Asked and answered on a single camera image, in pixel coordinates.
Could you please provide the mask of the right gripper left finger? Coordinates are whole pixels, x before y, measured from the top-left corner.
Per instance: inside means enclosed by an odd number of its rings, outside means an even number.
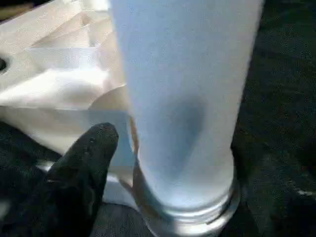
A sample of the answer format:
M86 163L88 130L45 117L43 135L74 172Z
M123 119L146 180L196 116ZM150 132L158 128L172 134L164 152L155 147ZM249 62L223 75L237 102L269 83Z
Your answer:
M102 202L119 135L111 123L92 126L68 149L19 207L16 237L87 237Z

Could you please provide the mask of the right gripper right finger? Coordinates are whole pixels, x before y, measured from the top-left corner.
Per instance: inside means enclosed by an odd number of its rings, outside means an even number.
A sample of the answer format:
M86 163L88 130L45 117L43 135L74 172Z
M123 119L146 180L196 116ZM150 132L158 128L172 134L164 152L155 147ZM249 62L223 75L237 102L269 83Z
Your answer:
M263 237L316 235L316 179L289 153L234 146L242 194Z

